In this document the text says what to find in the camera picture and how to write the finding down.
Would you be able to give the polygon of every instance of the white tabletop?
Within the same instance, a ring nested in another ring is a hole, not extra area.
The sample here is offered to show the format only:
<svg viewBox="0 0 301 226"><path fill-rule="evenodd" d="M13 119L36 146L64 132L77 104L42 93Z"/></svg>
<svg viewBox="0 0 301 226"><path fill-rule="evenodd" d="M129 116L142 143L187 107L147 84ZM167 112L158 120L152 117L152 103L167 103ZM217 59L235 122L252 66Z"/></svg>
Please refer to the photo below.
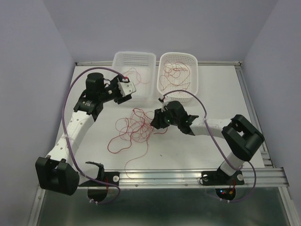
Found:
<svg viewBox="0 0 301 226"><path fill-rule="evenodd" d="M72 80L88 68L90 67L75 67ZM226 119L241 114L250 120L234 66L199 66L198 70L197 96L208 111L207 118ZM104 70L93 72L101 72L105 77L111 78L111 73ZM65 112L67 121L71 118L73 107L85 89L86 78L84 75L79 79L71 91ZM113 101L105 103L103 111L87 132L76 154L77 162L83 170L94 167L85 164L86 161L100 162L107 170L123 170L128 160L145 153L146 143L133 143L130 149L119 154L112 154L107 150L108 142L118 135L115 129L116 120L129 117L135 107L153 111L160 108L161 104L155 98L147 103L139 103L134 100L121 105L117 105ZM194 99L184 103L184 107L188 114L196 114L201 117L204 115L200 104ZM62 126L60 126L58 137L62 133ZM217 142L228 155L230 148L226 141L217 138ZM127 142L117 139L112 145L112 150L117 151L127 145ZM148 153L140 159L131 161L127 165L127 170L215 169L220 166L222 161L223 158L210 137L185 135L177 127L170 126L166 134L153 134L150 137ZM260 151L255 154L251 162L256 168L264 167Z"/></svg>

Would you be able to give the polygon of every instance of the white arm segment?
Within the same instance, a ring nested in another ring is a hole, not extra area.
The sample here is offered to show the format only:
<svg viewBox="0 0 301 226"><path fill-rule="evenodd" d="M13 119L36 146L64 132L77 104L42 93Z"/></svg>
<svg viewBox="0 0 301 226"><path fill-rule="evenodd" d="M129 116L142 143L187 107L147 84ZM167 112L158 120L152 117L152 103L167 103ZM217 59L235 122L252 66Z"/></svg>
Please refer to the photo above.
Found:
<svg viewBox="0 0 301 226"><path fill-rule="evenodd" d="M67 126L67 133L74 155L77 152L86 132L93 125L93 123L94 119L92 115L87 115L86 112L77 111L72 113L71 120ZM66 159L66 163L70 164L71 166L73 165L67 147L65 134L61 136L55 147L47 155L50 155L50 159L52 160L61 161L62 159Z"/></svg>
<svg viewBox="0 0 301 226"><path fill-rule="evenodd" d="M222 128L224 126L228 126L229 123L231 122L231 119L207 119L208 126L210 130L212 131L212 134L214 137L219 137L223 138L224 136L222 135ZM209 135L209 132L206 128L206 125L204 123L203 118L196 118L193 122L192 125L190 126L192 132L194 135ZM235 156L233 152L231 152L228 156L227 159L235 168L240 168L245 161L240 160L238 157ZM226 162L224 161L221 164L221 170L226 173L228 176L232 176L236 171Z"/></svg>
<svg viewBox="0 0 301 226"><path fill-rule="evenodd" d="M190 129L193 132L194 135L208 135L209 132L206 128L204 118L196 118L192 124L190 125ZM224 136L222 135L222 128L224 126L228 126L229 123L231 122L231 119L207 119L208 126L210 130L213 133L214 137L219 137L223 138Z"/></svg>

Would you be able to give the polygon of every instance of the metal frame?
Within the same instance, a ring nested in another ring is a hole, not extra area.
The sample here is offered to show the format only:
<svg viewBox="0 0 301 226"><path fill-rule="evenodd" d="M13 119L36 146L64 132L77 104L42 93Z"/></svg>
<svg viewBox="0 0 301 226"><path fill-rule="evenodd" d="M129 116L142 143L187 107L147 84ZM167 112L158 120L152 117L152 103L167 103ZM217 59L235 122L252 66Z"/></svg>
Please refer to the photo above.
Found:
<svg viewBox="0 0 301 226"><path fill-rule="evenodd" d="M76 62L76 66L112 66L113 61ZM198 66L241 66L242 61L198 61Z"/></svg>
<svg viewBox="0 0 301 226"><path fill-rule="evenodd" d="M38 185L37 193L34 198L32 210L28 220L28 226L35 226L38 223L41 207L45 196L45 190Z"/></svg>
<svg viewBox="0 0 301 226"><path fill-rule="evenodd" d="M199 183L201 172L216 169L174 169L174 170L118 170L121 189L192 189L192 188L227 188L229 186L203 186ZM239 187L252 187L254 172L243 169L245 184ZM288 187L283 169L256 169L256 187Z"/></svg>
<svg viewBox="0 0 301 226"><path fill-rule="evenodd" d="M199 61L198 65L228 65L235 66L238 76L239 84L241 86L244 99L247 105L248 112L250 114L251 122L256 128L261 131L260 124L257 119L257 115L251 101L249 91L246 86L243 72L241 69L242 62L240 61ZM111 66L112 61L102 62L78 62L76 66ZM289 197L286 187L289 186L286 175L283 169L277 169L273 167L270 160L269 153L266 144L260 149L261 155L266 168L256 169L257 184L256 187L279 187L279 191L285 206L285 211L288 215L291 225L300 225L298 214L295 211L294 204ZM127 170L127 174L124 170L120 171L119 185L121 189L192 189L192 188L215 188L215 186L202 186L199 183L201 172L205 169L179 169L179 170ZM238 187L252 187L254 182L254 176L252 169L243 169L243 175L245 185ZM45 190L38 187L37 194L34 200L32 212L29 219L29 226L36 225L39 218L40 209L42 206Z"/></svg>

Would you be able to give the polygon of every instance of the lavender wall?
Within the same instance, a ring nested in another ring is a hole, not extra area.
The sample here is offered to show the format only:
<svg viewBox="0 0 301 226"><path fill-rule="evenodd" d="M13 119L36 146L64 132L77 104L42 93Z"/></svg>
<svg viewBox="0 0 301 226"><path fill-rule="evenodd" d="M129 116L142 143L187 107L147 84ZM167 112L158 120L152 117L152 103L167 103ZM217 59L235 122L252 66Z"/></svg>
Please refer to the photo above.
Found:
<svg viewBox="0 0 301 226"><path fill-rule="evenodd" d="M301 1L279 0L243 64L272 161L301 214Z"/></svg>
<svg viewBox="0 0 301 226"><path fill-rule="evenodd" d="M277 0L44 0L77 62L118 51L242 60Z"/></svg>
<svg viewBox="0 0 301 226"><path fill-rule="evenodd" d="M27 224L73 68L41 0L0 2L0 225Z"/></svg>

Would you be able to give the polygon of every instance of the screw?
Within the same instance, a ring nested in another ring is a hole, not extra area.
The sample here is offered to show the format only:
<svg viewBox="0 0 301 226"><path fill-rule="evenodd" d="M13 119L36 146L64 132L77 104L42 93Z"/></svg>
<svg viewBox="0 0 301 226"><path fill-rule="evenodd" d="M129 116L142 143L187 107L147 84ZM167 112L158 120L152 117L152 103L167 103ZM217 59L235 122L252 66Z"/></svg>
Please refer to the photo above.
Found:
<svg viewBox="0 0 301 226"><path fill-rule="evenodd" d="M243 176L242 174L238 174L238 175L237 175L237 179L238 179L239 181L243 181L243 180L244 180L244 176Z"/></svg>
<svg viewBox="0 0 301 226"><path fill-rule="evenodd" d="M113 181L114 182L118 182L119 181L119 177L118 176L113 176Z"/></svg>

